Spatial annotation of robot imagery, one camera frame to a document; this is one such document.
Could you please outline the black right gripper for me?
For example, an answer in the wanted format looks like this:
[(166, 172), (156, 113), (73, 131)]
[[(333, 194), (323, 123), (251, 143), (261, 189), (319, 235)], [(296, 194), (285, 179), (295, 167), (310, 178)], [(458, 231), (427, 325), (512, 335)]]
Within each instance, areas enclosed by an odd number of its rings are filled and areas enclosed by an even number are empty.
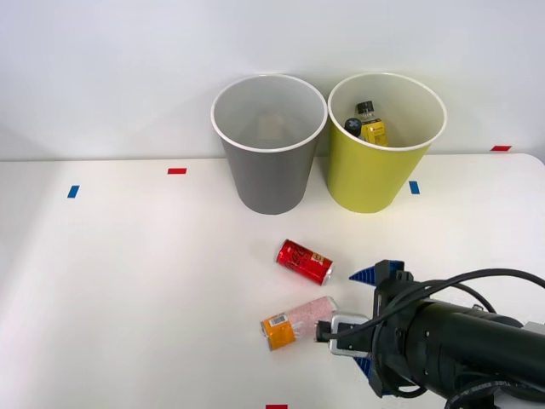
[(353, 357), (370, 388), (379, 398), (421, 396), (422, 387), (410, 375), (404, 357), (406, 335), (414, 309), (407, 307), (393, 311), (416, 294), (417, 285), (412, 273), (404, 269), (404, 262), (382, 260), (348, 279), (375, 287), (373, 316), (382, 319), (373, 330), (371, 357)]

